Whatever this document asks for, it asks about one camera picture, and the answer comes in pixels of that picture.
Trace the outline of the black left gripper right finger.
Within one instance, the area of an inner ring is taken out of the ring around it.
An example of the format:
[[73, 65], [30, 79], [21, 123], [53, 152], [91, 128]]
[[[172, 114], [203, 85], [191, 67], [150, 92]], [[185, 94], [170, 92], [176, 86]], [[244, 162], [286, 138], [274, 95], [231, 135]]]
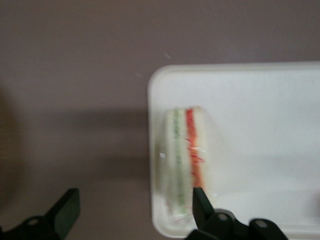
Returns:
[[225, 209], [215, 209], [201, 187], [193, 189], [192, 214], [196, 229], [187, 240], [286, 240], [271, 220], [254, 218], [246, 225]]

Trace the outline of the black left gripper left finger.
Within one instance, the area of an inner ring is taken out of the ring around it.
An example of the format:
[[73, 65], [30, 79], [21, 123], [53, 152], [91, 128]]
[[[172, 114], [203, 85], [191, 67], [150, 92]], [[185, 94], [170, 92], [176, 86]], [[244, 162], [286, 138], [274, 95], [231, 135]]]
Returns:
[[80, 216], [80, 191], [68, 189], [45, 215], [27, 218], [8, 231], [0, 231], [2, 240], [64, 240]]

